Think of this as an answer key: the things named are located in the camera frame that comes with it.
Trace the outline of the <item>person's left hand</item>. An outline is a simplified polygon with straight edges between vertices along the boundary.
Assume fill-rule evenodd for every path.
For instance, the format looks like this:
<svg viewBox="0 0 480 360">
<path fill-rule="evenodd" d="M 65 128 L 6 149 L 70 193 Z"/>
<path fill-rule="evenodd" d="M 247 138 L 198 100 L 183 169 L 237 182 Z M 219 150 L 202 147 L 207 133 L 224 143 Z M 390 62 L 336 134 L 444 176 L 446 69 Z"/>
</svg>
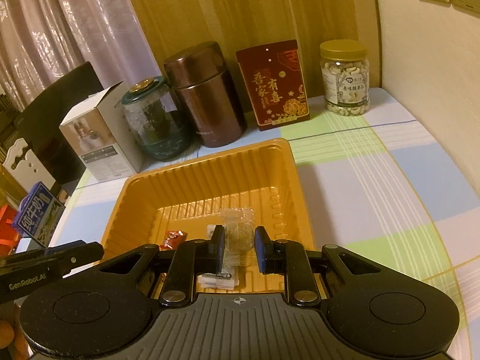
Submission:
<svg viewBox="0 0 480 360">
<path fill-rule="evenodd" d="M 20 306 L 1 304 L 1 359 L 29 359 L 29 344 L 20 328 Z"/>
</svg>

